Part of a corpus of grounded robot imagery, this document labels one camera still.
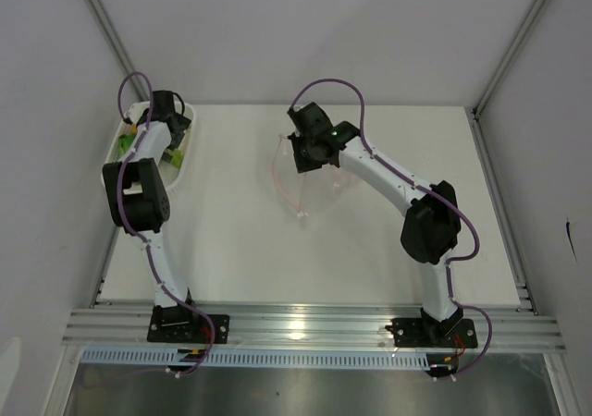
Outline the clear zip top bag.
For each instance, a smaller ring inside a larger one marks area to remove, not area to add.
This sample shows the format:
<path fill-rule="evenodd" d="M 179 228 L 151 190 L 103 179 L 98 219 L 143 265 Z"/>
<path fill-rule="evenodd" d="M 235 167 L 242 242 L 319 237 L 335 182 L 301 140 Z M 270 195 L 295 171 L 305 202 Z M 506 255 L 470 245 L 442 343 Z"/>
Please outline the clear zip top bag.
<path fill-rule="evenodd" d="M 332 208 L 361 182 L 354 174 L 332 165 L 298 173 L 291 142 L 285 134 L 278 136 L 271 177 L 277 194 L 299 220 L 320 215 Z"/>

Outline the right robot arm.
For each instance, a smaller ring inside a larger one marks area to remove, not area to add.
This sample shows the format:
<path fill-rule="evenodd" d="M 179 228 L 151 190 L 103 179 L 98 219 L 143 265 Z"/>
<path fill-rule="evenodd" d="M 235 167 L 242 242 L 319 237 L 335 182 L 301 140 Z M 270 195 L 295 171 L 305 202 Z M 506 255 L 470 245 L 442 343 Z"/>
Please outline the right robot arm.
<path fill-rule="evenodd" d="M 463 318 L 449 292 L 445 262 L 458 244 L 461 220 L 455 190 L 441 181 L 422 181 L 394 161 L 382 157 L 361 129 L 348 121 L 334 125 L 317 104 L 288 110 L 295 131 L 288 136 L 296 169 L 315 171 L 325 165 L 344 169 L 384 196 L 403 216 L 401 245 L 420 264 L 424 287 L 422 332 L 433 345 L 453 338 Z"/>

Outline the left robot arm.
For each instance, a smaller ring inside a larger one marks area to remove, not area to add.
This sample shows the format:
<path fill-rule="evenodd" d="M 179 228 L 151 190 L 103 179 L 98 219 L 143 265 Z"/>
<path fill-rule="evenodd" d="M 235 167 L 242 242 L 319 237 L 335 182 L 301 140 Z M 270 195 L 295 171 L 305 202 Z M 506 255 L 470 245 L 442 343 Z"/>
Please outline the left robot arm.
<path fill-rule="evenodd" d="M 176 151 L 191 128 L 186 105 L 176 92 L 151 94 L 135 122 L 129 148 L 102 168 L 102 179 L 114 224 L 137 245 L 154 285 L 154 306 L 173 312 L 168 331 L 182 342 L 194 340 L 201 320 L 191 313 L 191 293 L 175 266 L 168 239 L 171 205 L 158 165 L 167 151 Z"/>

